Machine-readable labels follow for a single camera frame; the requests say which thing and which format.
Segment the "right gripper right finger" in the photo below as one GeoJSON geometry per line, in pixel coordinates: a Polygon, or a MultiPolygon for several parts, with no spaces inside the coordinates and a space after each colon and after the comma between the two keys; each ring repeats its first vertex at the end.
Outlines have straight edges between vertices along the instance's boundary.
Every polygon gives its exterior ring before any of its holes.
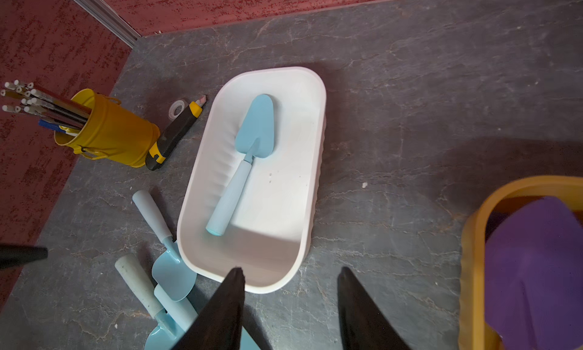
{"type": "Polygon", "coordinates": [[[379,307],[344,266],[337,280],[339,329],[344,349],[408,349],[379,307]]]}

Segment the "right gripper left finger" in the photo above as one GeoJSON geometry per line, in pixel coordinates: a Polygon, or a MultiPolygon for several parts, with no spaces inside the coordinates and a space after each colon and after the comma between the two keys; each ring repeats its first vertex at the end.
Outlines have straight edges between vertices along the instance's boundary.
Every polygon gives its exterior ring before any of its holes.
{"type": "Polygon", "coordinates": [[[174,349],[241,348],[244,312],[243,270],[231,269],[174,349]]]}

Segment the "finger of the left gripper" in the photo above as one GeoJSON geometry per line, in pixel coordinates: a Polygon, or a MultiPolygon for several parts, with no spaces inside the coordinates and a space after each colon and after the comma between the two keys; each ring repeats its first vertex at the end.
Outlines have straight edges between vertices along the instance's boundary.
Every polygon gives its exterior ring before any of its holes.
{"type": "Polygon", "coordinates": [[[47,259],[49,250],[44,247],[26,245],[0,246],[0,269],[21,267],[28,263],[47,259]]]}

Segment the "light blue shovel back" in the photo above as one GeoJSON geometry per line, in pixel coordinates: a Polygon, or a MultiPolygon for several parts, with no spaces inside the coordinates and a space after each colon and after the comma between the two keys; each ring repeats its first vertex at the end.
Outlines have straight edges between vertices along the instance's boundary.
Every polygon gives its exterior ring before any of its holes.
{"type": "Polygon", "coordinates": [[[151,194],[147,190],[139,190],[133,194],[132,200],[156,237],[165,246],[165,252],[153,264],[153,278],[171,300],[181,301],[187,298],[196,283],[196,272],[182,259],[178,243],[174,241],[151,194]]]}

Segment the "white storage box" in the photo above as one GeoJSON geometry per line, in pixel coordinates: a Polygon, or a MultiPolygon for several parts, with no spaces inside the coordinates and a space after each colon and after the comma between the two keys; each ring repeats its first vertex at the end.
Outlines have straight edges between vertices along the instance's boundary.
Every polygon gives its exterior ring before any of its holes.
{"type": "Polygon", "coordinates": [[[275,292],[295,276],[311,245],[325,128],[326,87],[306,67],[250,71],[221,88],[177,225],[179,251],[192,271],[221,282],[240,267],[255,294],[275,292]],[[274,103],[274,151],[254,162],[224,235],[212,235],[206,224],[243,160],[235,136],[262,94],[274,103]]]}

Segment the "yellow storage box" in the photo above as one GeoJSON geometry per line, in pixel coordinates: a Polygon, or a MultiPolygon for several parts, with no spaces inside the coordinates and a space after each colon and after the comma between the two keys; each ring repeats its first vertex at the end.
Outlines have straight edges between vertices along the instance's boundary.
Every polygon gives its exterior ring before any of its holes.
{"type": "Polygon", "coordinates": [[[467,219],[462,230],[459,295],[460,349],[502,349],[484,319],[484,253],[491,213],[514,213],[544,196],[554,196],[582,218],[582,178],[540,175],[512,181],[493,192],[467,219]]]}

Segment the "purple shovel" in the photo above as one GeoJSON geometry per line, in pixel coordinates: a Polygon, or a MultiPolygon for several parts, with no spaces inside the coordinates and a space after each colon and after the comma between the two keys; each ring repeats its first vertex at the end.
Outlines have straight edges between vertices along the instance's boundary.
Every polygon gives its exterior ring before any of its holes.
{"type": "Polygon", "coordinates": [[[485,244],[484,318],[507,349],[582,345],[582,226],[556,197],[508,215],[485,244]]]}

